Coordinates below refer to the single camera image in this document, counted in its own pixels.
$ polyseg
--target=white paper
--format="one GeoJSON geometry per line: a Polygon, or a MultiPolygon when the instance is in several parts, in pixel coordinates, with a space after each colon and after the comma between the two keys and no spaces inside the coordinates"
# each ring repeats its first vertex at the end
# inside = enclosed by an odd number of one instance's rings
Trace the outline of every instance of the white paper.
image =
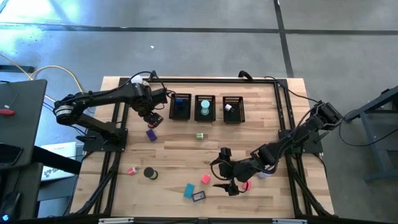
{"type": "MultiPolygon", "coordinates": [[[[51,144],[41,146],[43,149],[46,149],[50,152],[54,152],[58,155],[69,157],[73,160],[76,160],[76,142],[68,142],[68,143],[61,143],[61,144],[51,144]]],[[[56,180],[66,177],[73,177],[74,174],[64,172],[62,170],[54,169],[52,167],[43,167],[42,173],[42,181],[48,180],[56,180]]]]}

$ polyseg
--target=blue block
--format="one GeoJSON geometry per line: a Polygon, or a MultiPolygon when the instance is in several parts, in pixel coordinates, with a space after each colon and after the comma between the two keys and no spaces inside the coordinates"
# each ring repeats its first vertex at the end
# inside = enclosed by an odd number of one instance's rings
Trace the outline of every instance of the blue block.
{"type": "Polygon", "coordinates": [[[147,131],[147,135],[150,141],[155,141],[157,139],[155,132],[152,129],[147,131]]]}
{"type": "Polygon", "coordinates": [[[195,186],[193,184],[187,184],[187,187],[185,188],[185,191],[184,191],[184,197],[191,198],[194,188],[195,188],[195,186]]]}
{"type": "Polygon", "coordinates": [[[182,99],[175,99],[175,105],[177,106],[178,110],[184,109],[183,100],[182,99]]]}

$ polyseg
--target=small black container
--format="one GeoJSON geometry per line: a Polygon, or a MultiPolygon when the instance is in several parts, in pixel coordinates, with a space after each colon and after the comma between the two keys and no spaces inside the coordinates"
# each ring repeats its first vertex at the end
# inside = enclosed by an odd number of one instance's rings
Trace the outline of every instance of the small black container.
{"type": "Polygon", "coordinates": [[[170,102],[169,118],[179,121],[191,119],[191,98],[192,95],[189,93],[173,93],[170,102]]]}
{"type": "Polygon", "coordinates": [[[224,122],[238,124],[244,122],[244,106],[242,96],[223,96],[224,122]],[[225,106],[229,104],[234,111],[226,111],[225,106]]]}
{"type": "Polygon", "coordinates": [[[155,180],[158,176],[158,173],[156,170],[154,170],[154,168],[152,167],[146,167],[144,169],[144,176],[151,179],[151,180],[155,180]]]}
{"type": "Polygon", "coordinates": [[[196,95],[195,96],[195,121],[213,122],[216,120],[216,96],[215,95],[196,95]],[[200,103],[207,100],[210,103],[209,114],[203,115],[200,103]]]}

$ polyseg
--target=white object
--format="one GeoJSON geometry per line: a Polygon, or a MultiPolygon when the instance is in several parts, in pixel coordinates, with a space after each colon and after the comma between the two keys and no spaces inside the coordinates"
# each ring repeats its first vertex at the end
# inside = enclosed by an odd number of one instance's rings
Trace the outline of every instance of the white object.
{"type": "Polygon", "coordinates": [[[272,176],[272,174],[266,174],[265,172],[260,172],[260,173],[258,173],[257,176],[259,179],[265,179],[266,177],[272,176]]]}
{"type": "Polygon", "coordinates": [[[226,110],[226,111],[229,111],[231,108],[232,108],[231,105],[225,105],[225,110],[226,110]]]}
{"type": "Polygon", "coordinates": [[[142,76],[136,75],[134,78],[131,79],[131,83],[140,83],[140,84],[142,84],[142,76]]]}
{"type": "MultiPolygon", "coordinates": [[[[42,148],[50,152],[54,152],[63,157],[69,157],[73,160],[76,160],[76,142],[45,145],[42,146],[42,148]]],[[[44,166],[42,173],[42,181],[56,180],[66,177],[73,177],[73,176],[74,174],[65,172],[63,170],[58,170],[52,167],[44,166]]]]}

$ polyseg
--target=metal stand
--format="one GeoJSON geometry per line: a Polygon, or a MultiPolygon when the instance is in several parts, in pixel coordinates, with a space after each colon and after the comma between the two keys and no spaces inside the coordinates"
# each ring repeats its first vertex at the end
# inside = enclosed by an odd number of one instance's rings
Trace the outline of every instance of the metal stand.
{"type": "MultiPolygon", "coordinates": [[[[380,107],[390,102],[393,102],[393,104],[396,103],[394,101],[396,101],[397,99],[398,99],[398,86],[394,87],[393,89],[382,92],[382,94],[376,99],[370,101],[366,105],[350,113],[345,118],[345,121],[350,122],[356,118],[361,118],[366,135],[368,137],[368,141],[374,142],[375,141],[374,137],[376,136],[376,133],[375,130],[369,124],[370,118],[368,115],[398,113],[398,110],[379,110],[380,107]]],[[[393,151],[393,150],[388,150],[385,147],[380,147],[379,143],[371,144],[370,148],[376,159],[376,164],[379,171],[365,175],[363,178],[364,181],[370,182],[372,180],[377,180],[377,179],[398,177],[398,169],[393,168],[391,159],[388,155],[388,151],[393,151]]]]}
{"type": "Polygon", "coordinates": [[[41,162],[45,166],[53,167],[72,174],[79,174],[81,162],[60,156],[56,153],[34,146],[32,163],[41,162]]]}
{"type": "MultiPolygon", "coordinates": [[[[21,68],[23,70],[25,70],[25,72],[27,73],[33,73],[33,71],[35,70],[34,67],[32,66],[21,66],[21,68]]],[[[0,65],[0,72],[19,72],[22,73],[22,71],[17,68],[14,65],[0,65]]]]}

